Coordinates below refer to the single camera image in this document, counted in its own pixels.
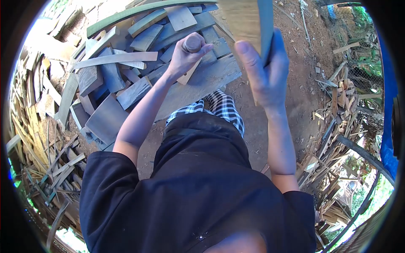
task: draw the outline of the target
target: wood scrap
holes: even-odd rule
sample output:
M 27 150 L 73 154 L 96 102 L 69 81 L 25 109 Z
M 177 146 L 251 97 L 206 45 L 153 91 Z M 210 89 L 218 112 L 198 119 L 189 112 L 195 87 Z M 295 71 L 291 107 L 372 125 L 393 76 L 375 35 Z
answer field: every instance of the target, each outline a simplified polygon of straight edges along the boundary
M 169 18 L 173 29 L 176 32 L 197 24 L 197 21 L 192 15 L 191 11 L 184 5 L 166 7 L 164 9 L 167 12 L 167 17 Z

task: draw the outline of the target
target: plaid pants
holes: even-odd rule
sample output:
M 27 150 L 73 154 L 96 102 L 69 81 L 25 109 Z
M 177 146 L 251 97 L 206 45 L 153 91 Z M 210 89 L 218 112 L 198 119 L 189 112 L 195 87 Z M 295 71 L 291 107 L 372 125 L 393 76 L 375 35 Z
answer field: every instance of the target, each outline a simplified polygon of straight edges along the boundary
M 227 122 L 232 123 L 243 138 L 243 135 L 245 134 L 245 124 L 235 108 L 235 103 L 232 97 L 222 90 L 217 89 L 213 93 L 207 95 L 204 99 L 209 104 L 208 110 L 204 109 L 204 100 L 200 99 L 198 102 L 189 104 L 170 114 L 169 118 L 166 120 L 166 126 L 177 116 L 188 113 L 203 112 L 218 116 Z

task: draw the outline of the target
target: wood block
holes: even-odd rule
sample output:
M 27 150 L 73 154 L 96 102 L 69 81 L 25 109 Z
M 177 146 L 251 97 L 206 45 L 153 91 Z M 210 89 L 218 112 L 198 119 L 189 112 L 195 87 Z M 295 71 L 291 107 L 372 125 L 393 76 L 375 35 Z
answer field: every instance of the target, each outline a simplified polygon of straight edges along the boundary
M 146 52 L 148 51 L 151 44 L 155 41 L 157 36 L 161 33 L 163 26 L 158 24 L 151 25 L 148 29 L 141 32 L 132 41 L 130 47 L 134 50 Z
M 65 89 L 62 93 L 62 98 L 59 106 L 58 117 L 62 123 L 62 131 L 65 131 L 70 105 L 72 104 L 73 97 L 76 94 L 76 90 L 79 86 L 79 82 L 74 74 L 69 74 L 65 83 Z
M 201 59 L 199 59 L 196 64 L 194 64 L 194 66 L 187 71 L 187 73 L 185 73 L 183 76 L 181 76 L 179 79 L 177 79 L 177 81 L 179 83 L 181 83 L 182 85 L 186 85 L 188 80 L 190 80 L 191 75 L 193 75 L 194 71 L 196 70 L 197 66 L 200 64 Z
M 132 70 L 129 69 L 121 69 L 121 73 L 124 74 L 133 83 L 136 83 L 140 80 L 139 76 L 137 76 Z
M 173 53 L 175 51 L 176 43 L 173 43 L 160 57 L 160 60 L 164 63 L 169 63 L 172 60 Z
M 103 77 L 98 66 L 82 68 L 79 71 L 80 96 L 85 97 L 103 84 Z
M 214 54 L 217 58 L 220 58 L 222 56 L 225 56 L 225 55 L 231 53 L 231 50 L 224 38 L 219 38 L 215 41 L 212 41 L 211 44 L 214 45 L 214 48 L 212 49 L 212 51 L 214 52 Z
M 99 57 L 113 55 L 111 48 L 106 47 L 101 51 Z M 107 86 L 111 93 L 117 92 L 125 87 L 121 74 L 116 63 L 108 63 L 100 66 L 102 75 L 104 77 L 104 84 Z
M 167 16 L 167 12 L 164 9 L 160 9 L 152 12 L 143 19 L 136 22 L 133 26 L 128 29 L 128 33 L 135 38 L 136 35 L 140 34 L 145 29 L 149 28 L 154 23 L 163 19 Z
M 241 75 L 242 72 L 233 55 L 227 55 L 204 68 L 197 68 L 188 81 L 193 85 L 175 83 L 170 87 L 155 122 L 166 118 L 178 108 L 198 101 Z
M 92 94 L 89 94 L 85 97 L 79 96 L 79 100 L 81 102 L 81 105 L 83 106 L 84 111 L 91 116 L 94 113 L 95 108 L 97 108 Z
M 176 32 L 197 24 L 197 21 L 190 10 L 184 5 L 167 7 L 164 9 L 166 10 L 167 17 Z
M 98 57 L 77 62 L 73 66 L 73 69 L 79 69 L 94 65 L 102 65 L 102 64 L 109 64 L 109 63 L 125 63 L 125 62 L 139 62 L 139 61 L 156 61 L 158 59 L 157 52 L 135 52 L 135 53 L 122 53 L 122 54 L 99 54 Z
M 113 49 L 113 53 L 115 55 L 118 55 L 118 54 L 123 54 L 123 53 L 128 53 L 128 52 L 125 52 L 125 51 L 119 50 L 119 49 Z M 139 68 L 139 69 L 146 69 L 146 64 L 144 62 L 140 62 L 140 61 L 119 62 L 119 64 L 127 65 L 127 66 L 134 67 L 134 68 Z
M 84 127 L 87 120 L 90 118 L 90 115 L 84 111 L 84 108 L 80 102 L 77 104 L 72 104 L 70 106 L 70 112 L 72 113 L 73 119 L 75 120 L 77 128 L 80 131 L 80 129 Z
M 192 13 L 192 14 L 198 14 L 198 13 L 202 13 L 203 12 L 203 8 L 200 6 L 200 7 L 197 7 L 197 6 L 195 6 L 195 7 L 189 7 L 188 8 L 189 10 L 190 10 L 190 12 Z
M 214 27 L 212 27 L 212 26 L 202 29 L 201 34 L 205 39 L 205 43 L 207 43 L 207 44 L 220 38 L 218 36 L 217 31 L 215 31 Z
M 208 12 L 197 14 L 194 16 L 194 18 L 197 21 L 197 24 L 194 26 L 190 26 L 186 29 L 183 29 L 180 32 L 176 32 L 171 23 L 164 25 L 162 32 L 152 45 L 150 51 L 161 50 L 162 48 L 167 47 L 173 42 L 181 40 L 190 33 L 200 31 L 204 28 L 213 26 L 215 24 L 211 14 Z
M 151 89 L 152 84 L 148 77 L 143 77 L 129 88 L 127 88 L 121 95 L 117 97 L 117 100 L 121 104 L 122 108 L 128 109 L 135 102 L 144 97 L 144 95 Z
M 98 106 L 86 123 L 86 127 L 106 145 L 113 143 L 128 113 L 110 94 Z

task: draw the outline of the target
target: dirt ground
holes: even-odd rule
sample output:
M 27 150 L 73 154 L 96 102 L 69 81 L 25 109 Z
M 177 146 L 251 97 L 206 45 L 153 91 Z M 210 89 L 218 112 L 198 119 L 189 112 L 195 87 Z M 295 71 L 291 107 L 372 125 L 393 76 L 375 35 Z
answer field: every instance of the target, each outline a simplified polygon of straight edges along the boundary
M 283 34 L 290 59 L 286 110 L 298 162 L 301 162 L 305 152 L 314 151 L 314 149 L 318 148 L 320 137 L 326 127 L 322 120 L 318 118 L 311 119 L 312 112 L 323 108 L 325 103 L 324 93 L 320 91 L 319 86 L 314 81 L 314 79 L 320 80 L 322 75 L 315 73 L 314 66 L 319 62 L 321 72 L 323 70 L 324 75 L 328 78 L 341 62 L 340 59 L 335 59 L 332 53 L 332 50 L 339 48 L 340 44 L 336 40 L 335 33 L 327 26 L 328 20 L 321 18 L 322 10 L 319 16 L 316 17 L 314 4 L 309 0 L 307 3 L 309 11 L 305 14 L 305 20 L 311 37 L 312 51 L 309 48 L 308 41 L 305 39 L 305 32 L 297 29 L 297 26 L 284 13 L 274 8 L 274 26 L 279 27 Z M 96 7 L 98 13 L 80 14 L 72 27 L 69 28 L 70 31 L 84 37 L 85 29 L 89 24 L 114 14 L 109 5 L 105 4 Z M 122 7 L 116 7 L 117 11 L 125 9 L 125 1 L 121 0 L 115 4 L 115 7 L 123 4 Z M 293 13 L 294 19 L 303 26 L 298 0 L 284 1 L 284 5 L 280 6 L 280 8 L 288 14 Z M 223 15 L 221 8 L 211 13 L 228 27 L 226 16 Z M 220 37 L 225 38 L 232 52 L 234 52 L 233 42 L 218 29 L 217 32 Z M 245 122 L 244 139 L 249 150 L 252 168 L 260 171 L 267 163 L 267 118 L 264 110 L 260 106 L 256 107 L 254 105 L 250 86 L 247 85 L 246 71 L 239 60 L 238 63 L 242 70 L 242 76 L 229 83 L 225 91 L 234 97 L 236 108 Z M 63 80 L 64 78 L 58 80 L 59 85 L 63 84 Z M 78 132 L 71 115 L 69 116 L 69 123 L 70 127 L 69 130 L 65 131 L 65 135 L 72 137 L 78 133 L 80 146 L 76 149 L 77 152 L 84 152 L 88 156 L 98 150 L 94 143 L 88 144 Z M 140 149 L 137 166 L 140 179 L 147 179 L 152 173 L 154 156 L 162 141 L 164 123 L 165 121 L 160 121 L 152 126 Z M 43 121 L 43 129 L 46 130 L 46 128 L 46 121 Z M 53 136 L 53 127 L 51 127 L 50 133 Z

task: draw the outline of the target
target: fingers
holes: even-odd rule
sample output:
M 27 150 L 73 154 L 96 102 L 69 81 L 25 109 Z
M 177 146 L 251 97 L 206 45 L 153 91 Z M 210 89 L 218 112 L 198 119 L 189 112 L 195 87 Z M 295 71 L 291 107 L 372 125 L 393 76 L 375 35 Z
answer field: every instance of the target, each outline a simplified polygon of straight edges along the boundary
M 235 43 L 235 49 L 246 69 L 250 82 L 253 85 L 267 82 L 262 60 L 254 47 L 247 41 L 240 40 Z

